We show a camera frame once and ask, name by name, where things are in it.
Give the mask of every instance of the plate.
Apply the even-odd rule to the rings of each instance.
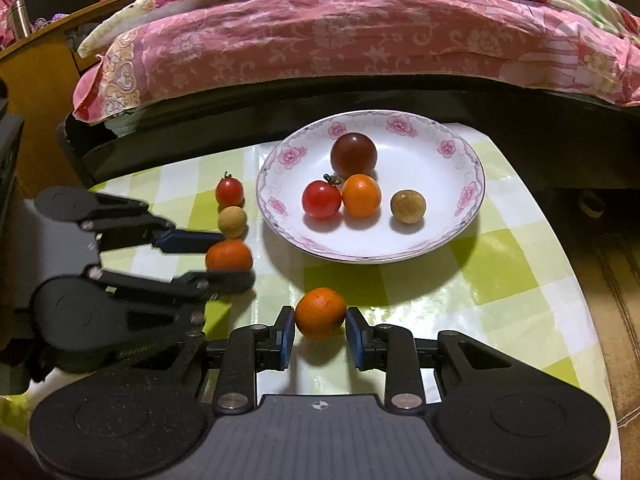
[[[315,221],[302,209],[302,193],[325,173],[333,174],[330,153],[347,132],[370,137],[378,149],[372,175],[382,192],[378,214],[338,214]],[[414,189],[427,201],[422,222],[393,218],[391,197]],[[428,253],[460,234],[484,198],[484,171],[462,137],[428,118],[394,110],[338,114],[300,128],[267,157],[256,183],[265,222],[297,248],[320,258],[350,264],[380,264]]]

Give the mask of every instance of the tablecloth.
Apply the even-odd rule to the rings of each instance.
[[[95,190],[148,201],[153,213],[179,227],[214,230],[213,190],[225,171],[244,184],[249,218],[246,243],[254,255],[254,289],[228,303],[207,305],[206,330],[225,337],[230,328],[271,324],[283,305],[295,305],[318,286],[334,288],[358,306],[371,324],[408,327],[416,337],[459,330],[595,396],[612,432],[596,475],[619,480],[620,444],[600,346],[578,281],[542,211],[502,153],[484,134],[450,124],[476,150],[486,173],[486,195],[473,224],[432,253],[381,266],[321,260],[290,246],[262,222],[255,178],[276,143],[206,155],[123,176]],[[103,253],[105,267],[170,279],[204,268],[201,255],[162,254],[149,246]],[[439,399],[431,370],[423,371],[429,402]],[[24,412],[48,390],[68,381],[55,374],[23,396]],[[258,375],[264,393],[341,394],[383,392],[384,375],[358,372],[345,340],[310,342],[300,333],[286,372]],[[0,420],[24,428],[15,409],[0,402]]]

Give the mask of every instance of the wooden desk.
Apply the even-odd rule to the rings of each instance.
[[[16,166],[18,193],[34,198],[49,186],[80,186],[56,141],[56,126],[73,109],[81,72],[97,59],[81,59],[65,33],[101,22],[135,0],[105,0],[34,32],[0,52],[0,77],[9,91],[10,113],[24,118]]]

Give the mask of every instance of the orange object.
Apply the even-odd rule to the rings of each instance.
[[[209,248],[205,263],[208,270],[251,270],[254,259],[240,240],[225,240]]]
[[[330,288],[315,288],[306,293],[296,305],[295,320],[305,337],[321,341],[328,339],[344,322],[347,304]]]
[[[364,218],[371,216],[380,207],[382,193],[378,183],[369,175],[350,176],[342,187],[342,203],[351,216]]]

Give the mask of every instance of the wooden floor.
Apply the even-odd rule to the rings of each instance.
[[[622,479],[640,480],[640,192],[605,191],[599,219],[578,207],[576,191],[537,200],[591,311],[609,372],[622,447]]]

